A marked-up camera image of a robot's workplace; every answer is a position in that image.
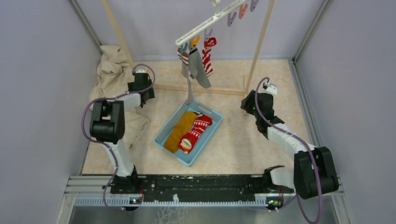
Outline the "mustard yellow sock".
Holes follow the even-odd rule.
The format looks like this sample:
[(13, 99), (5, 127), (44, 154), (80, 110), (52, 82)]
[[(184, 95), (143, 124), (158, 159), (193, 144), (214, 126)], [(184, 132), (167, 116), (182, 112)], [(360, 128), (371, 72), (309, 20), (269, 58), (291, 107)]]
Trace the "mustard yellow sock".
[(164, 148), (171, 153), (175, 153), (179, 149), (178, 144), (182, 136), (185, 135), (192, 128), (193, 122), (198, 115), (199, 113), (197, 112), (185, 112), (179, 119), (179, 121), (175, 124), (169, 137), (165, 141)]

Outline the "white plastic clip hanger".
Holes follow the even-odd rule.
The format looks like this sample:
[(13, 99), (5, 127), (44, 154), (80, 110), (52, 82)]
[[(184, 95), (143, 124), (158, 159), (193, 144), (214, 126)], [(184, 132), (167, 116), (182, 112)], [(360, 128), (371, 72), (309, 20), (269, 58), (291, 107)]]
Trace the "white plastic clip hanger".
[(197, 36), (201, 32), (203, 32), (205, 29), (211, 27), (214, 23), (219, 21), (220, 19), (224, 18), (225, 16), (228, 16), (230, 13), (235, 12), (235, 10), (245, 4), (247, 0), (235, 0), (233, 1), (230, 5), (227, 7), (220, 9), (220, 0), (211, 0), (211, 3), (213, 7), (215, 8), (215, 13), (213, 16), (209, 17), (196, 27), (194, 27), (192, 30), (188, 31), (186, 34), (182, 35), (181, 37), (177, 38), (175, 40), (175, 45), (176, 46), (181, 46), (187, 43), (189, 40), (191, 40), (193, 37)]

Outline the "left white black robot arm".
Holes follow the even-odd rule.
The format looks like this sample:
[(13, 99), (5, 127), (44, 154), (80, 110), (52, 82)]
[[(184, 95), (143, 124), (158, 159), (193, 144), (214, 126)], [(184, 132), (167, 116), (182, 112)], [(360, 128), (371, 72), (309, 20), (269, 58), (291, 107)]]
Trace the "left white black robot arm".
[(140, 180), (123, 141), (126, 130), (125, 112), (142, 108), (148, 99), (155, 97), (150, 75), (143, 69), (133, 71), (132, 74), (134, 81), (127, 84), (126, 93), (111, 99), (98, 99), (93, 103), (89, 127), (90, 135), (104, 144), (113, 159), (115, 175), (110, 186), (128, 193), (139, 189)]

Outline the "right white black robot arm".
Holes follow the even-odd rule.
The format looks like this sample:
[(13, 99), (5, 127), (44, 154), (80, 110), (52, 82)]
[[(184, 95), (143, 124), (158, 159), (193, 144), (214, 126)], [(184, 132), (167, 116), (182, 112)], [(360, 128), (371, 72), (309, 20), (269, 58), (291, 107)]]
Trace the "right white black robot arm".
[(273, 95), (251, 90), (242, 100), (241, 109), (255, 117), (257, 130), (276, 143), (293, 159), (293, 169), (278, 165), (265, 169), (263, 187), (276, 192), (281, 186), (296, 190), (303, 199), (339, 190), (332, 154), (327, 147), (305, 142), (274, 114)]

